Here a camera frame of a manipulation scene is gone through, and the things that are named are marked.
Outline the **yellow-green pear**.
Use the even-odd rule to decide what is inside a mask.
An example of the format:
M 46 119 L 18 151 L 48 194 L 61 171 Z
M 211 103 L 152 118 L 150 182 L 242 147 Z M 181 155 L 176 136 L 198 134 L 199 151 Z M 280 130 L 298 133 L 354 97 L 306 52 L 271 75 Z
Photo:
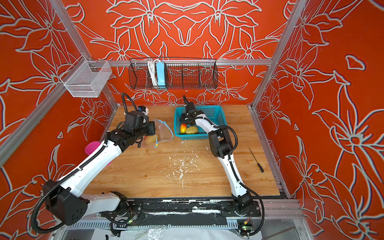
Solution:
M 152 135 L 152 136 L 146 136 L 145 138 L 145 143 L 147 145 L 151 145 L 151 144 L 154 144 L 157 142 L 157 138 L 158 136 L 155 134 L 155 135 Z

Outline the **clear zip top bag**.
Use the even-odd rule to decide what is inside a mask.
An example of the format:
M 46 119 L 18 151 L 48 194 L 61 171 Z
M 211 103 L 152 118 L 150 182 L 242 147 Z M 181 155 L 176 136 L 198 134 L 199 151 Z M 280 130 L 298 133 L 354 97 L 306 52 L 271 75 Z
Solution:
M 174 133 L 171 130 L 171 128 L 168 126 L 168 124 L 165 121 L 162 120 L 154 120 L 155 122 L 155 134 L 158 136 L 157 142 L 151 145 L 147 145 L 145 143 L 145 138 L 142 143 L 142 147 L 147 149 L 158 149 L 160 148 L 165 142 L 169 142 L 174 138 Z

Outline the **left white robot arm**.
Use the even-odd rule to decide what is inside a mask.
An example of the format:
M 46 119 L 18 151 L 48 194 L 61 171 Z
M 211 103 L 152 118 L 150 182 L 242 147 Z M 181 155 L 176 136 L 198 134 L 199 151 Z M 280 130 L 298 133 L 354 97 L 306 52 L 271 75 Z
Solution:
M 84 193 L 93 179 L 127 148 L 134 145 L 141 147 L 145 137 L 156 134 L 155 123 L 148 117 L 148 109 L 136 106 L 126 93 L 122 93 L 121 97 L 125 121 L 119 123 L 113 131 L 106 132 L 103 142 L 71 172 L 43 185 L 43 196 L 31 215 L 31 227 L 36 233 L 51 233 L 93 214 L 100 214 L 111 226 L 131 223 L 132 210 L 123 194 L 111 192 L 91 196 Z M 38 215 L 42 206 L 61 223 L 48 229 L 41 227 Z

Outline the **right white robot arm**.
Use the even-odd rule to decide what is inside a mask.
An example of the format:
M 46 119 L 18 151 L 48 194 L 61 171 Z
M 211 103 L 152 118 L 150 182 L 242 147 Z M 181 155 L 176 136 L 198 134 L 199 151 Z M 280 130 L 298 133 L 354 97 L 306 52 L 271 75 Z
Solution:
M 198 126 L 208 134 L 211 152 L 222 164 L 230 183 L 234 201 L 233 211 L 240 216 L 246 216 L 251 213 L 254 199 L 260 202 L 261 221 L 259 226 L 253 230 L 240 227 L 237 230 L 238 234 L 249 238 L 261 232 L 265 221 L 265 206 L 261 197 L 247 187 L 240 176 L 234 159 L 234 151 L 239 143 L 235 131 L 227 125 L 214 124 L 203 111 L 197 110 L 195 107 L 186 106 L 185 113 L 181 116 L 181 123 Z

